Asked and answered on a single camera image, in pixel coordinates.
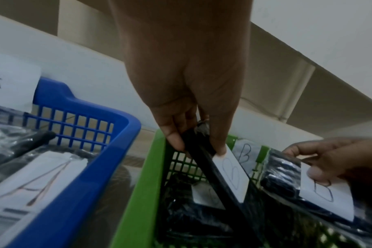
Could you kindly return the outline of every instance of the blue plastic basket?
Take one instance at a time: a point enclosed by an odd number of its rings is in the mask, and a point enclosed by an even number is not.
[[[37,116],[25,114],[23,126],[48,127],[57,133],[53,142],[58,145],[101,151],[8,245],[8,248],[65,247],[94,207],[141,124],[125,112],[76,99],[66,84],[46,78],[40,79],[33,104],[38,106]],[[13,116],[7,122],[13,123]]]

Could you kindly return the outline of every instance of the green plastic basket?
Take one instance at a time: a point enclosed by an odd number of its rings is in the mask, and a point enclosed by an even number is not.
[[[232,150],[237,137],[228,136],[227,145]],[[262,165],[256,167],[251,177],[257,183]],[[129,204],[112,240],[111,248],[152,248],[160,245],[155,241],[156,215],[160,189],[175,172],[186,173],[196,180],[206,181],[201,169],[184,153],[175,151],[158,130],[153,139],[148,156],[135,186]],[[358,244],[348,241],[332,229],[323,228],[321,248],[358,248]]]

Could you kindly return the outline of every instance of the hand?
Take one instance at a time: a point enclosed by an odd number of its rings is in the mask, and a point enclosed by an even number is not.
[[[251,0],[112,0],[129,78],[170,144],[209,119],[211,144],[225,140],[247,61]]]
[[[314,155],[304,159],[312,165],[310,178],[325,181],[343,175],[346,178],[372,183],[372,139],[334,138],[321,141],[296,143],[284,153],[297,157]]]

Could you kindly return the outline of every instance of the black object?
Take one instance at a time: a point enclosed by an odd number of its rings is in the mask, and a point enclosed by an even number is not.
[[[352,183],[355,217],[350,222],[303,199],[300,192],[301,161],[271,150],[260,184],[263,190],[281,203],[314,217],[348,238],[372,245],[372,189]]]
[[[23,155],[55,138],[46,130],[31,130],[0,124],[0,165]]]
[[[239,203],[225,179],[212,161],[216,154],[209,142],[207,123],[200,123],[196,129],[182,134],[186,150],[201,168],[212,188],[222,201],[229,216],[229,223],[236,232],[242,245],[261,247],[264,237],[264,206],[260,192],[253,182],[249,181],[243,203]]]
[[[196,204],[192,185],[196,180],[173,174],[160,200],[159,242],[168,245],[239,247],[223,209]]]
[[[24,168],[26,165],[32,162],[39,155],[45,152],[48,152],[48,151],[58,152],[58,153],[69,152],[83,159],[88,159],[88,161],[92,160],[95,157],[94,154],[90,152],[86,152],[84,150],[74,150],[72,148],[60,147],[56,145],[44,145],[16,159],[13,159],[7,163],[0,165],[0,183],[4,181],[6,178],[8,178],[9,176],[19,171],[20,169]]]

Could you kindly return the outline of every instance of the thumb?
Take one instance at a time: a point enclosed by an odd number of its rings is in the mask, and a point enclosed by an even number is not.
[[[323,153],[307,174],[316,181],[326,181],[355,167],[372,167],[372,142],[362,141]]]
[[[209,141],[218,155],[226,153],[226,139],[231,127],[233,113],[209,116]]]

